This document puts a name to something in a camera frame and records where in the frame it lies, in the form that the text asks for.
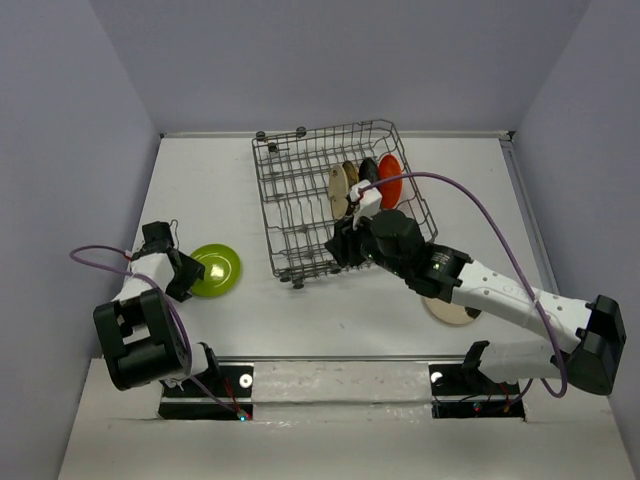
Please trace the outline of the orange plate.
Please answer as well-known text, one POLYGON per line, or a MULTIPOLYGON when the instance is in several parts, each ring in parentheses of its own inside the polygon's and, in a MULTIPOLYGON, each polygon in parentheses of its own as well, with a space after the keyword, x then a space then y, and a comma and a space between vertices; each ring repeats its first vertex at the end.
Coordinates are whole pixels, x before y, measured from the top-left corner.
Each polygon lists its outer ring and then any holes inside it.
MULTIPOLYGON (((393 154, 385 154, 378 164, 378 173, 381 180, 386 180, 402 174, 402 167, 399 160, 393 154)), ((403 180, 393 180, 378 187, 382 195, 381 207, 385 210, 393 209, 399 203, 403 180)))

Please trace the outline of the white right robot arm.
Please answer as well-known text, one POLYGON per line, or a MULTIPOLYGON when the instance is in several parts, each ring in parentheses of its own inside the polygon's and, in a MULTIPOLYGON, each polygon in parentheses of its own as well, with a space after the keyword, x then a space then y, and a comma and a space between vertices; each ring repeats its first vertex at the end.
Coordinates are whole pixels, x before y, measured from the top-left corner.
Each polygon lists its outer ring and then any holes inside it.
POLYGON ((189 335, 224 355, 437 355, 465 363, 462 384, 564 379, 611 394, 626 334, 616 301, 527 289, 424 240, 403 213, 337 222, 327 244, 347 276, 287 293, 245 279, 229 295, 179 307, 189 335))

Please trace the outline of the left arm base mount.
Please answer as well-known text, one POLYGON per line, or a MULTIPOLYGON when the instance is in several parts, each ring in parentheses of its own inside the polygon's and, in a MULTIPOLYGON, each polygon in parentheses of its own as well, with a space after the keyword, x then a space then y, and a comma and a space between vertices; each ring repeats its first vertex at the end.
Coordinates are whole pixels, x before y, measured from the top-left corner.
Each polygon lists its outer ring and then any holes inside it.
POLYGON ((254 364, 222 362, 221 375, 206 372, 196 381, 162 387, 158 416, 164 420, 240 421, 253 419, 254 364))

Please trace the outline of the cream plate with red marks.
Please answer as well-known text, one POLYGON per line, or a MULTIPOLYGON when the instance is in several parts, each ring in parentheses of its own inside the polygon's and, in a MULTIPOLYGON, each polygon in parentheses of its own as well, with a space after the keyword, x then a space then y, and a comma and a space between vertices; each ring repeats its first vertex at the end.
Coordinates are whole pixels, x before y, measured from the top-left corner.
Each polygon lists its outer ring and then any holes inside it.
POLYGON ((335 220, 342 219, 349 208, 347 178, 340 164, 331 167, 328 181, 328 197, 335 220))

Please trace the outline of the green plate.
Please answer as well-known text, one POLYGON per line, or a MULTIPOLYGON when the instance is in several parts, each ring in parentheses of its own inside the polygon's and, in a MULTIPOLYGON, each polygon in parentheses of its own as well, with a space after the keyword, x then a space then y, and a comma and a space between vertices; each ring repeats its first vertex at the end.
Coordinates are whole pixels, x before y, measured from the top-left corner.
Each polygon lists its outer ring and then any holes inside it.
POLYGON ((240 279, 240 257, 227 245, 203 245, 194 250, 190 257, 204 266, 204 278, 198 279, 191 288, 192 294, 197 297, 215 298, 225 295, 240 279))

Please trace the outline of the yellow patterned brown-rimmed plate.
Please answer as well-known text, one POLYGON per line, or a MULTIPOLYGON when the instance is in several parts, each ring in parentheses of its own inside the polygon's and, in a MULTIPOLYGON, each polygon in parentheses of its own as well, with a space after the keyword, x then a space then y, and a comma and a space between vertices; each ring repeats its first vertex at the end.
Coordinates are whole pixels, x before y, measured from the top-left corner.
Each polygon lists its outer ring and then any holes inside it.
POLYGON ((351 189, 359 182, 359 174, 356 169, 356 165, 351 161, 345 161, 342 163, 342 168, 347 178, 348 189, 351 189))

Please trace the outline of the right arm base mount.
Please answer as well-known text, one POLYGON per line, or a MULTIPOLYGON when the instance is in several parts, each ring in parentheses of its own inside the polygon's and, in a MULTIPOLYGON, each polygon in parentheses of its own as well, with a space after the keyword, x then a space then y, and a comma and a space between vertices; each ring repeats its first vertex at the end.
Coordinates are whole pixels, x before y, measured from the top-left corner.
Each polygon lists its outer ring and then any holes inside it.
POLYGON ((430 364, 429 374, 434 419, 526 418, 518 384, 466 375, 461 364, 430 364))

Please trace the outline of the cream plate with black blotch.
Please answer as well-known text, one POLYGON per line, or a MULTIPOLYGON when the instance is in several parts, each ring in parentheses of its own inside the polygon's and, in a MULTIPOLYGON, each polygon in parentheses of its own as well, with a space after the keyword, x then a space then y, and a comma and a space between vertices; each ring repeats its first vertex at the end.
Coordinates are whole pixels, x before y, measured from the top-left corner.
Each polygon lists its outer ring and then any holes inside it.
POLYGON ((421 300, 436 320, 452 327, 469 325, 482 314, 480 310, 446 303, 436 298, 422 297, 421 300))

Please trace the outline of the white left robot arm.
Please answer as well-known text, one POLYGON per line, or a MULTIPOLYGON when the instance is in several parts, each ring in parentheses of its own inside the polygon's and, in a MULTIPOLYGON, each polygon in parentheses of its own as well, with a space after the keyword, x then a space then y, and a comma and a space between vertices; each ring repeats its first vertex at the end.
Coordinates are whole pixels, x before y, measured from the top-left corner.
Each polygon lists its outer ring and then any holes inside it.
POLYGON ((121 291, 93 312, 111 380, 121 391, 186 380, 198 394, 209 395, 221 383, 219 362, 206 343, 186 339, 173 305, 192 297, 205 267, 178 250, 169 223, 145 224, 142 234, 121 291))

